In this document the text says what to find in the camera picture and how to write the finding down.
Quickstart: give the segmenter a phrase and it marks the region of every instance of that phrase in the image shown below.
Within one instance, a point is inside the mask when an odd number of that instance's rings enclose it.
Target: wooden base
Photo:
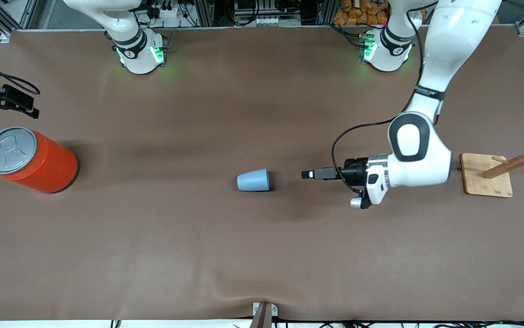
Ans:
[[[493,155],[481,155],[464,153],[460,155],[462,163],[462,177],[464,179],[464,191],[468,195],[483,195],[493,197],[513,197],[511,177],[508,172],[493,179],[485,179],[482,173],[500,163],[491,159]]]

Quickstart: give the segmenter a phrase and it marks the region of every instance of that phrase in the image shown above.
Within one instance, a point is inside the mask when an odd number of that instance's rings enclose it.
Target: wooden mug tree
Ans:
[[[524,166],[524,154],[507,160],[503,156],[464,153],[460,162],[468,195],[512,197],[509,172]]]

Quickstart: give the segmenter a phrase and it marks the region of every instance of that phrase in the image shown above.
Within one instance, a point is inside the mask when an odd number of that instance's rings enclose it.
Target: cable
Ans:
[[[416,85],[418,85],[420,83],[420,80],[422,79],[422,74],[423,74],[423,71],[424,71],[424,50],[423,50],[423,45],[422,45],[422,38],[420,37],[420,33],[417,31],[417,28],[416,28],[416,25],[413,23],[412,21],[412,18],[409,16],[409,13],[410,12],[413,12],[413,11],[417,11],[417,10],[423,10],[423,9],[426,9],[426,8],[430,8],[431,6],[434,6],[438,4],[438,1],[434,2],[433,4],[430,4],[428,6],[424,6],[424,7],[421,7],[421,8],[415,8],[415,9],[410,9],[406,12],[406,15],[407,15],[407,20],[410,22],[410,25],[412,25],[413,27],[413,30],[416,32],[416,38],[417,38],[417,43],[418,43],[418,48],[420,50],[420,70],[419,70],[419,73],[418,73],[418,78],[417,78],[417,83]],[[338,31],[339,33],[343,34],[345,36],[345,38],[347,38],[347,33],[345,31],[343,31],[342,29],[337,29],[335,25],[332,25],[331,26],[333,29],[335,29],[336,31]],[[401,110],[401,113],[402,112],[405,112],[407,110],[407,107],[409,106],[409,104],[412,102],[412,99],[413,99],[413,93],[412,95],[410,96],[409,100],[407,101],[406,105],[404,106],[404,108]],[[345,183],[345,186],[353,191],[353,193],[356,193],[356,194],[359,194],[361,193],[361,190],[359,189],[355,189],[353,187],[351,187],[349,185],[349,183],[347,182],[347,180],[345,179],[345,177],[343,177],[343,174],[341,173],[341,169],[339,168],[339,165],[337,164],[336,162],[336,156],[335,156],[335,147],[336,147],[336,144],[339,142],[339,140],[341,140],[342,137],[344,137],[347,133],[355,130],[355,129],[358,129],[358,128],[362,128],[362,127],[372,127],[372,126],[375,126],[375,125],[382,125],[382,124],[386,124],[386,123],[390,123],[391,121],[393,121],[397,116],[394,116],[393,118],[389,119],[389,120],[385,120],[385,121],[381,121],[381,122],[375,122],[375,123],[366,123],[366,124],[359,124],[359,125],[355,125],[354,127],[351,127],[351,128],[348,128],[346,129],[345,131],[343,131],[343,133],[341,133],[337,139],[335,139],[335,141],[333,142],[332,146],[331,146],[331,159],[333,161],[333,166],[335,167],[335,170],[337,172],[337,174],[341,177],[341,180],[343,180],[343,183]]]
[[[168,38],[168,42],[167,42],[167,50],[173,45],[173,37],[175,36],[175,31],[176,29],[173,29],[173,31],[171,32],[171,37]]]
[[[5,77],[5,79],[7,81],[9,81],[10,83],[13,83],[14,85],[16,85],[17,87],[23,89],[23,91],[27,91],[29,93],[31,93],[32,95],[41,95],[41,91],[39,91],[39,89],[37,89],[37,87],[35,87],[35,85],[27,80],[24,80],[20,77],[14,77],[13,75],[9,75],[9,74],[5,74],[3,72],[0,71],[0,77]],[[31,89],[29,89],[28,87],[25,87],[21,84],[19,84],[17,81],[31,87]]]
[[[420,84],[420,80],[422,79],[422,74],[424,73],[424,46],[422,45],[422,37],[420,36],[420,32],[418,32],[418,30],[416,28],[416,25],[413,23],[413,20],[409,16],[409,14],[410,14],[410,12],[420,11],[420,10],[423,10],[423,9],[426,9],[426,8],[430,8],[431,6],[435,6],[436,4],[438,4],[438,1],[434,2],[433,4],[429,4],[428,6],[424,6],[424,7],[421,7],[421,8],[410,9],[410,10],[408,10],[406,12],[407,20],[409,21],[410,25],[412,25],[413,30],[416,32],[417,45],[418,45],[418,49],[420,51],[420,71],[418,73],[416,85]]]
[[[187,22],[189,22],[189,24],[191,24],[192,27],[199,27],[197,22],[195,22],[193,20],[193,17],[191,17],[191,12],[187,8],[187,4],[185,3],[185,1],[184,0],[179,0],[178,4],[179,4],[179,8],[181,9],[181,12],[183,13],[183,17],[185,17],[185,19],[187,19]]]
[[[351,33],[351,32],[347,32],[347,31],[343,31],[343,29],[341,27],[337,27],[336,25],[333,25],[331,23],[326,23],[326,22],[323,22],[323,23],[318,23],[318,25],[326,25],[326,26],[330,26],[332,29],[334,29],[335,31],[341,33],[341,35],[343,35],[345,37],[345,39],[347,39],[347,41],[349,43],[351,43],[352,45],[356,46],[357,48],[366,48],[366,46],[361,46],[360,44],[358,43],[355,43],[350,37],[359,37],[359,34],[356,34],[356,33]],[[372,27],[374,29],[382,29],[382,27],[376,27],[376,26],[373,26],[373,25],[369,25],[369,24],[359,24],[358,26],[368,26],[368,27]]]
[[[231,16],[229,15],[229,10],[227,8],[227,4],[230,4],[232,2],[232,0],[227,0],[226,1],[226,9],[225,9],[225,12],[226,12],[226,17],[227,17],[227,20],[230,21],[231,24],[235,25],[235,26],[244,26],[244,25],[248,25],[250,23],[253,23],[253,21],[255,21],[255,19],[258,17],[258,13],[260,13],[260,4],[258,2],[258,0],[252,0],[252,16],[249,18],[248,21],[246,21],[245,23],[239,23],[239,21],[235,21],[233,18],[231,18]]]
[[[361,193],[361,190],[351,187],[349,185],[349,183],[347,182],[347,180],[345,179],[345,177],[343,177],[343,174],[341,173],[341,169],[339,168],[339,165],[337,164],[336,158],[335,158],[335,147],[336,147],[336,144],[339,142],[339,140],[342,137],[345,136],[345,134],[353,131],[354,129],[358,129],[358,128],[362,128],[362,127],[372,127],[374,125],[381,125],[381,124],[390,123],[391,121],[393,121],[393,119],[395,119],[395,116],[393,118],[389,119],[389,120],[386,120],[386,121],[355,125],[354,127],[348,128],[345,131],[343,131],[343,133],[341,133],[337,137],[337,139],[335,139],[334,143],[332,144],[332,147],[331,147],[331,159],[333,160],[333,166],[335,167],[335,170],[336,170],[337,174],[341,177],[341,180],[343,180],[343,183],[345,183],[347,188],[349,188],[350,191],[353,191],[353,193],[356,193],[356,194]]]

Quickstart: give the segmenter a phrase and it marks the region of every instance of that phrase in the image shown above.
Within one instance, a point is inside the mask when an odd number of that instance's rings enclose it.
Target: gray lid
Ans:
[[[35,156],[37,138],[30,129],[11,127],[0,131],[0,174],[24,168]]]

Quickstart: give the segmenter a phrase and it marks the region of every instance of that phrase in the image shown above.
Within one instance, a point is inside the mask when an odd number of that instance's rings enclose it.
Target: blue cup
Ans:
[[[270,191],[268,170],[256,170],[237,176],[237,188],[241,191]]]

